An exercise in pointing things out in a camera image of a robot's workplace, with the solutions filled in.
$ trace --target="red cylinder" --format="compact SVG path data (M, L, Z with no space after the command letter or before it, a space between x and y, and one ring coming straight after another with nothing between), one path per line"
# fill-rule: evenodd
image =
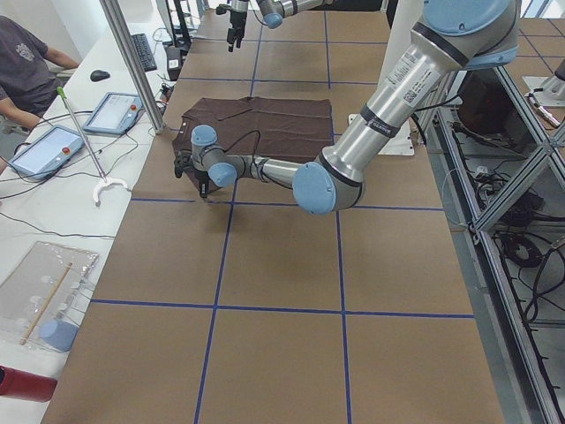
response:
M54 378L0 366L0 396L47 402L56 386Z

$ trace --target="white desk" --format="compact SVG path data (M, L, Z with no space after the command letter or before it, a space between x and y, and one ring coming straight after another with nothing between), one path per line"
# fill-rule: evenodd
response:
M150 45L153 47L153 33L156 28L162 27L162 22L157 15L150 23L131 24L132 34L145 32ZM159 43L154 53L157 71L147 72L150 87L157 94L162 79L166 75L166 57ZM110 73L110 78L92 82L89 79L91 71L103 69ZM75 111L93 110L102 97L109 91L135 93L135 86L124 61L121 58L113 35L108 29L101 39L94 45L87 57L81 63L79 69L64 88L69 102ZM45 118L56 117L66 114L63 102L56 98ZM79 115L79 121L85 122L87 115ZM74 129L69 117L53 121ZM49 129L49 124L39 125L30 135L28 140L35 140ZM131 153L119 160L110 176L122 178L127 181L129 187L137 182L143 163L153 141L154 131L151 123L144 115L139 122L129 131L129 135L139 143ZM108 145L115 138L91 136L89 137L95 150ZM135 147L135 141L122 137L108 148L104 148L98 155L103 169L107 172L116 159ZM88 156L86 149L75 155L71 163L77 162L81 157ZM97 175L93 161L86 157L60 170L57 175L65 176L77 172L87 172ZM17 174L6 170L0 178L0 197L19 193L31 185L21 180L7 181L16 178ZM12 216L46 231L59 233L101 234L115 236L122 221L124 212L131 198L131 193L121 186L112 186L101 194L101 205L97 208L92 199L94 186L98 183L98 177L76 175L70 178L52 178L46 184L22 194L17 197L2 200L0 211L7 216ZM36 241L58 243L60 245L72 246L98 253L99 259L94 269L89 274L90 281L95 283L108 258L112 246L111 239L102 238L79 238L58 237L42 234L22 223L16 223L0 216L0 283L10 275L18 263ZM0 335L0 364L6 367L14 367L39 375L58 377L64 367L66 354L48 352L10 344L2 341ZM49 403L36 403L0 397L0 417L2 422L11 424L35 424L41 421Z

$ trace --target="black mouse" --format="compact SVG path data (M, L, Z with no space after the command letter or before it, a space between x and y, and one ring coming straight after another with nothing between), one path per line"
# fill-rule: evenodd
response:
M90 80L93 82L102 81L107 78L109 78L109 73L103 71L102 69L96 69L95 71L92 71L92 73L90 74Z

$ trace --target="black rubber band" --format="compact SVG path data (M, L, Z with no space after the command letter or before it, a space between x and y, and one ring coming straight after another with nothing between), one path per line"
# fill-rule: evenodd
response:
M384 135L385 137L389 137L390 139L395 137L400 131L400 128L389 125L385 121L377 117L366 104L363 105L360 115L365 121L367 121L366 125L369 128L371 128L373 131L376 131L377 133Z
M336 177L337 179L339 179L342 183L346 184L349 187L360 187L363 185L363 183L358 183L357 181L353 181L347 177L345 177L344 175L340 174L339 172L337 172L332 165L329 164L329 162L326 160L326 158L324 157L324 155L322 153L320 153L318 155L318 159L320 159L320 163L321 166L323 166L327 172L329 172L332 176Z
M434 32L427 26L421 24L420 22L416 22L412 29L418 34L421 34L422 36L427 38L430 42L438 46L448 55L450 55L451 58L459 63L462 67L465 67L465 65L469 62L467 56L464 55L457 47L453 46L453 44L448 42L445 38Z

